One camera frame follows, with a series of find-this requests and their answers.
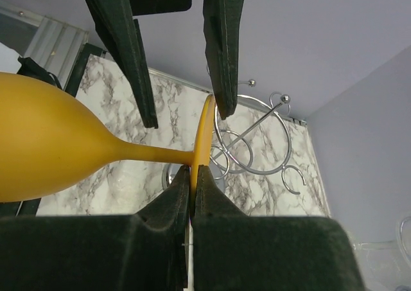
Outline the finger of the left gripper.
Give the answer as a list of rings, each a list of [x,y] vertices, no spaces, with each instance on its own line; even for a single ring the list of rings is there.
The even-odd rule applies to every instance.
[[[143,125],[157,128],[153,91],[139,23],[133,20],[130,0],[85,0],[95,29],[127,78]]]
[[[238,102],[240,20],[244,0],[204,0],[205,56],[220,117]]]

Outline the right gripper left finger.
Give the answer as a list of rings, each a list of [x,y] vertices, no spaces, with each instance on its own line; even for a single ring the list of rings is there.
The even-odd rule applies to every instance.
[[[182,290],[189,168],[130,215],[1,219],[2,290]]]

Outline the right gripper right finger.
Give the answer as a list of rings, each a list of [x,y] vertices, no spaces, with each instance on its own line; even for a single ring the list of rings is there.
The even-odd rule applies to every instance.
[[[195,290],[364,290],[342,226],[323,216],[247,216],[198,169]]]

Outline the yellow plastic goblet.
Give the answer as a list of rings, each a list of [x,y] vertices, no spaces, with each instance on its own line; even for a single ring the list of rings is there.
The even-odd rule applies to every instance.
[[[208,166],[215,98],[204,102],[190,151],[135,144],[115,136],[70,94],[28,76],[1,73],[1,202],[42,198],[70,188],[116,161],[189,168],[188,200]]]

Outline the clear wine glass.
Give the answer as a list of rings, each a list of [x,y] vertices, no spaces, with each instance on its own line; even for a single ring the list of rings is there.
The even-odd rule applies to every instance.
[[[410,230],[410,217],[407,216],[399,223],[399,241],[407,254],[410,254],[411,250],[411,230]]]

